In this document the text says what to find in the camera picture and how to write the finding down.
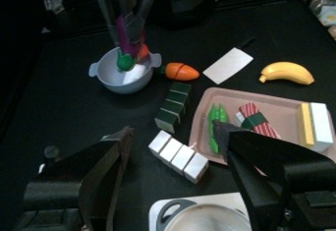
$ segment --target dark tabletop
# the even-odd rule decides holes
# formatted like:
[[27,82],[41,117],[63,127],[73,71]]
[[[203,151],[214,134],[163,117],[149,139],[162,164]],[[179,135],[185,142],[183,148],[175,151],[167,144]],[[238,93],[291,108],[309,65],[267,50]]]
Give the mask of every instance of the dark tabletop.
[[[183,144],[190,142],[194,115],[210,87],[323,102],[335,118],[335,41],[299,2],[215,12],[202,24],[183,29],[147,25],[147,44],[151,52],[162,54],[163,65],[185,62],[201,72],[249,36],[257,38],[245,49],[255,58],[251,64],[219,86],[205,75],[189,82],[191,104],[174,135]],[[135,133],[121,187],[117,231],[149,230],[149,211],[159,200],[237,192],[226,166],[211,163],[195,185],[153,155],[149,145],[161,131],[154,118],[174,81],[157,72],[141,92],[131,95],[110,92],[98,79],[90,78],[89,69],[113,47],[107,32],[54,40],[43,46],[2,144],[2,230],[11,230],[23,212],[23,194],[43,163],[43,149],[55,144],[67,156],[125,126],[133,126]],[[262,69],[278,61],[306,66],[315,83],[261,84]]]

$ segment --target orange carrot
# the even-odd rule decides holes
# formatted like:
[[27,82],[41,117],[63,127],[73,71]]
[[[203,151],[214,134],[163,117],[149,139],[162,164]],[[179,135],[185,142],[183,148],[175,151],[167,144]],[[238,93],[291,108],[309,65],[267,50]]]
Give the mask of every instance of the orange carrot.
[[190,81],[201,76],[199,71],[185,63],[171,62],[166,67],[166,76],[173,80]]

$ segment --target pink tray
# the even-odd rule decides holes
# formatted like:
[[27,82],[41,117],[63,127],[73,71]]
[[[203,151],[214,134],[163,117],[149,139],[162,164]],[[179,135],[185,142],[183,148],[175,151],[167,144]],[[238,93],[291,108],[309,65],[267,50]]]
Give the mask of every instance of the pink tray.
[[[202,102],[197,110],[190,146],[193,146],[195,151],[205,155],[211,161],[221,164],[226,164],[223,156],[211,150],[209,144],[209,113],[211,106],[213,104],[219,105],[222,103],[229,113],[230,123],[234,123],[234,116],[239,111],[239,106],[245,105],[249,102],[254,102],[257,104],[261,112],[265,114],[273,127],[279,133],[282,140],[293,142],[295,144],[299,143],[297,111],[299,105],[302,104],[302,101],[275,97],[271,95],[243,92],[233,89],[211,87],[205,93]],[[322,154],[336,161],[336,144],[326,149]]]

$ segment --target yellow banana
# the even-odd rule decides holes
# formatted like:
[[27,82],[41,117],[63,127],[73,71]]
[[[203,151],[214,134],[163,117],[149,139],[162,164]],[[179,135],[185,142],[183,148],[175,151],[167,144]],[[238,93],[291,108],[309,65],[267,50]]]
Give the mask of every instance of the yellow banana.
[[279,79],[290,80],[302,85],[314,83],[311,73],[301,64],[294,62],[275,62],[263,69],[259,79],[262,83]]

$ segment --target white pot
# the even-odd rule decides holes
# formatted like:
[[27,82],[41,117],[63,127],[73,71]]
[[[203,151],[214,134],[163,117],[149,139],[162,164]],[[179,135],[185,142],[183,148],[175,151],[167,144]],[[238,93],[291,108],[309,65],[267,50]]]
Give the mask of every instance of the white pot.
[[154,68],[162,65],[162,55],[150,53],[149,57],[139,63],[145,68],[141,69],[142,76],[133,78],[131,82],[126,82],[127,72],[119,72],[118,67],[119,48],[113,49],[90,67],[90,76],[98,77],[103,85],[115,93],[135,93],[141,91],[151,81]]

